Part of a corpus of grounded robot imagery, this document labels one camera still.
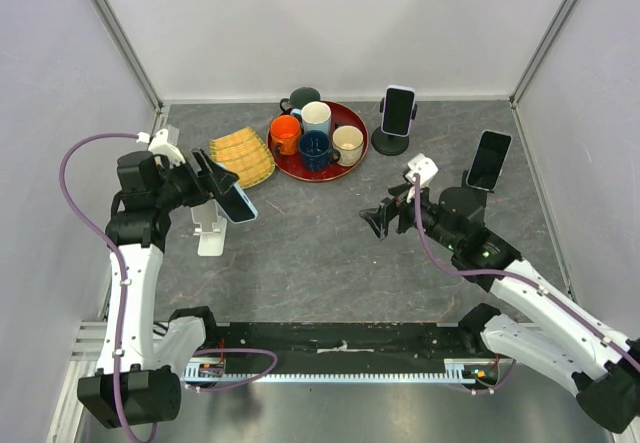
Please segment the woven bamboo tray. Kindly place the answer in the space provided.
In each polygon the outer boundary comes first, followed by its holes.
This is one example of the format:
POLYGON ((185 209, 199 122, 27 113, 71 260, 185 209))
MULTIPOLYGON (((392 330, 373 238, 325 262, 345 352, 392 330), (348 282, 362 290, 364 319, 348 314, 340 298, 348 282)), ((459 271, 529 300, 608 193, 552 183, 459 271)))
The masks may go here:
POLYGON ((239 177, 243 189, 257 186, 275 171, 272 153, 258 133, 246 126, 209 142, 212 159, 239 177))

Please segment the orange mug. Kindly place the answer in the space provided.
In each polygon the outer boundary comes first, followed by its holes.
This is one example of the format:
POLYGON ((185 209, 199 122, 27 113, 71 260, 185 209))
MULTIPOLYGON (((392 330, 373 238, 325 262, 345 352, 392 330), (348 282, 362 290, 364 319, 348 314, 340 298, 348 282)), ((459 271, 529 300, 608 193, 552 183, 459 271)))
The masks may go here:
POLYGON ((302 127, 296 117, 282 115, 272 121, 269 135, 276 155, 292 156, 298 152, 302 127))

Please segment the light blue mug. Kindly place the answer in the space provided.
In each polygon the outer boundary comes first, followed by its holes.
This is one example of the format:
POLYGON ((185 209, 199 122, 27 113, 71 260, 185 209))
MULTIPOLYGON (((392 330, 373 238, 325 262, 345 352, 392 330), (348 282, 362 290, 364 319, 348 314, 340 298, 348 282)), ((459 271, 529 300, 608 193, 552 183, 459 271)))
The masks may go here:
POLYGON ((302 109, 292 109, 290 115, 301 122, 304 133, 319 131, 326 135, 330 134, 332 113, 327 103, 309 102, 302 109))

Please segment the clear cased black phone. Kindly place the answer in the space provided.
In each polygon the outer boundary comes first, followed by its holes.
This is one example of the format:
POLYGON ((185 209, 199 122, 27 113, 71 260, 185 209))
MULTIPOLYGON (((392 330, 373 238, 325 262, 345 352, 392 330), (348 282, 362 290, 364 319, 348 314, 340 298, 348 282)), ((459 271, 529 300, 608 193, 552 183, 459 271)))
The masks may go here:
POLYGON ((468 174, 468 184, 475 188, 495 189, 506 160, 512 137, 485 130, 479 140, 468 174))

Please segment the black block phone stand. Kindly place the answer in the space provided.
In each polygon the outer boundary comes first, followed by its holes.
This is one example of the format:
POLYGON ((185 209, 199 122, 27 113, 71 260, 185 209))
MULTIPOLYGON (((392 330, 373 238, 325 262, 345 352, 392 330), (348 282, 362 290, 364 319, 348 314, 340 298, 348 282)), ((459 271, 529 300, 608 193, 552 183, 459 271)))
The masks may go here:
POLYGON ((488 194, 494 194, 495 193, 495 189, 484 189, 484 188, 475 188, 472 187, 468 184, 468 174, 469 174, 469 170, 464 170, 462 173, 462 177, 461 177, 461 187, 463 188, 471 188, 474 191, 481 191, 481 192, 485 192, 488 194))

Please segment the aluminium frame post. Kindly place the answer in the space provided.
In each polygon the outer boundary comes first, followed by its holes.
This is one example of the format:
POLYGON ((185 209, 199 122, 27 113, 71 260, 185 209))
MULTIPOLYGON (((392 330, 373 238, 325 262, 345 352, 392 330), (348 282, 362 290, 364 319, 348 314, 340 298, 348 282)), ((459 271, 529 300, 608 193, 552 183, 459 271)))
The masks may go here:
POLYGON ((138 57, 109 0, 90 0, 90 2, 99 15, 103 25, 118 49, 126 66, 129 68, 132 76, 136 80, 136 83, 142 93, 151 104, 154 111, 159 113, 164 106, 162 98, 159 96, 159 93, 155 89, 149 75, 144 69, 140 58, 138 57))
POLYGON ((512 109, 516 109, 531 86, 534 78, 546 61, 568 20, 574 13, 580 0, 561 0, 549 25, 527 63, 521 77, 509 97, 512 109))

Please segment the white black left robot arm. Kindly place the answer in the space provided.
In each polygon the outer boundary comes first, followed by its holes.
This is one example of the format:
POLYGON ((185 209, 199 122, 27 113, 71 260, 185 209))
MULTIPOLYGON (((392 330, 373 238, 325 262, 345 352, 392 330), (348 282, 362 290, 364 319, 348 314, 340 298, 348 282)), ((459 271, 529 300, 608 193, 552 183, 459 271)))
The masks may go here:
POLYGON ((210 201, 247 204, 238 177, 203 150, 193 162, 171 164, 148 150, 117 161, 119 191, 114 195, 106 236, 112 258, 112 311, 93 375, 78 383, 83 406, 107 429, 157 424, 178 415, 180 378, 196 354, 208 356, 220 341, 207 306, 174 311, 167 333, 155 340, 154 303, 159 270, 171 226, 170 214, 210 201))

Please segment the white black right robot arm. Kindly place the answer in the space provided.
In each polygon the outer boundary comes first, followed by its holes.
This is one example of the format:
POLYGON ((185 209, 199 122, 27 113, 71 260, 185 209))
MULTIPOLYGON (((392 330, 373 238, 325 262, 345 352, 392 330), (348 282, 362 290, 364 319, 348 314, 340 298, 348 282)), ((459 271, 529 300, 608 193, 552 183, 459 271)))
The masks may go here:
POLYGON ((639 342, 577 305, 484 222, 486 198, 450 187, 438 202, 410 184, 390 189, 378 206, 360 211, 379 239, 416 229, 424 249, 437 243, 452 254, 443 272, 465 278, 508 303, 540 327, 533 332, 500 310, 480 304, 459 323, 467 355, 486 351, 526 365, 565 388, 604 429, 623 433, 639 416, 639 342))

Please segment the light blue cased phone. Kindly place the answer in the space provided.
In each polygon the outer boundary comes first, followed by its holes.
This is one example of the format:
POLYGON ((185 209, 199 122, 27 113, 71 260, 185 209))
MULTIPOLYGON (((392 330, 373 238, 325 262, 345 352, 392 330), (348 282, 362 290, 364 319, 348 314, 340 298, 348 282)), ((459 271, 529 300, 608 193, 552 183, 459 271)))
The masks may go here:
POLYGON ((222 208, 219 204, 218 205, 226 217, 233 223, 240 224, 256 220, 258 217, 258 210, 240 186, 239 179, 235 184, 235 187, 237 188, 240 206, 238 208, 222 208))

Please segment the red round tray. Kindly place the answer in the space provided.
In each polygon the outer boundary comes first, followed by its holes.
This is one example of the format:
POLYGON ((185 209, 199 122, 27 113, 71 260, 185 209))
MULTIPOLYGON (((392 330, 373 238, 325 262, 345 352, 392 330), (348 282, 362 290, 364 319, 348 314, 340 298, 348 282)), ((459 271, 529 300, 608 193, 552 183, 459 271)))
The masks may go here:
POLYGON ((327 101, 327 104, 332 111, 332 125, 334 128, 339 129, 343 127, 353 127, 357 128, 361 132, 363 136, 361 154, 352 166, 345 167, 338 163, 331 163, 326 169, 314 172, 304 167, 300 154, 290 156, 278 155, 275 150, 275 143, 273 142, 271 133, 270 131, 267 131, 267 146, 272 153, 275 165, 282 173, 306 182, 328 182, 341 178, 352 172, 364 160, 370 143, 370 132, 364 121, 355 111, 344 104, 333 101, 327 101))

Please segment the right aluminium frame post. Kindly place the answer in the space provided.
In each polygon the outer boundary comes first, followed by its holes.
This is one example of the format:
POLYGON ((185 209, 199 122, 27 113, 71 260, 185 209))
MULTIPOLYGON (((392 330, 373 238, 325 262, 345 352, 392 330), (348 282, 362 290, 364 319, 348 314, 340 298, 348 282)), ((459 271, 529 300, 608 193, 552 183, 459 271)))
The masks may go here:
POLYGON ((561 0, 549 25, 527 63, 521 77, 509 97, 512 109, 516 109, 531 86, 534 78, 546 61, 568 20, 574 13, 580 0, 561 0))

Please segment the white phone stand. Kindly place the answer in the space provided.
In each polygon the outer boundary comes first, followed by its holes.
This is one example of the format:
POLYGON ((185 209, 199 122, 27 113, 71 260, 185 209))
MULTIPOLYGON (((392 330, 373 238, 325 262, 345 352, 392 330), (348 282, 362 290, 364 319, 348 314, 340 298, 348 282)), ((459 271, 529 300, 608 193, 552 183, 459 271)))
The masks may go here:
POLYGON ((217 203, 210 200, 191 209, 198 237, 197 254, 200 257, 219 257, 223 254, 227 219, 219 214, 217 203))

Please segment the cream dimpled mug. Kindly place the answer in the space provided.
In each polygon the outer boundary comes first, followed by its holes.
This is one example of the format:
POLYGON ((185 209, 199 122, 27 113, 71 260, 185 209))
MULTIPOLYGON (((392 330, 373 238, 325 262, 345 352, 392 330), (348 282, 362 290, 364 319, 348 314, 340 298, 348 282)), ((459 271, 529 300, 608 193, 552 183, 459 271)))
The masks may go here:
POLYGON ((354 126, 336 128, 332 136, 333 147, 340 154, 338 164, 343 167, 354 166, 362 156, 364 135, 354 126))

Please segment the left aluminium frame post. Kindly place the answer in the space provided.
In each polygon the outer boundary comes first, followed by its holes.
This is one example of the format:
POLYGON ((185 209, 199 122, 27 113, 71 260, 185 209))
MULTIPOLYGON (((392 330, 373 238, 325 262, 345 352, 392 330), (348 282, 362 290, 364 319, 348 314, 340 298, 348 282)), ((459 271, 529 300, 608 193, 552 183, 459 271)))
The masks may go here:
POLYGON ((151 104, 154 111, 159 113, 164 106, 162 98, 159 96, 159 93, 155 89, 149 75, 144 69, 140 58, 138 57, 109 0, 90 0, 90 2, 99 15, 103 25, 118 49, 126 66, 129 68, 132 76, 136 80, 136 83, 142 93, 151 104))

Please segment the lavender cased phone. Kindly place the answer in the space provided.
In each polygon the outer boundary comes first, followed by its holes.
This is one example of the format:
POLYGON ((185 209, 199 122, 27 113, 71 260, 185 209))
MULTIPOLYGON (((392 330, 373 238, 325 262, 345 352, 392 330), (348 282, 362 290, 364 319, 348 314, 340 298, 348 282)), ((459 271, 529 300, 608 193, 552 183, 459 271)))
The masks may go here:
POLYGON ((383 133, 407 137, 417 113, 415 90, 401 85, 389 85, 385 92, 381 113, 383 133))

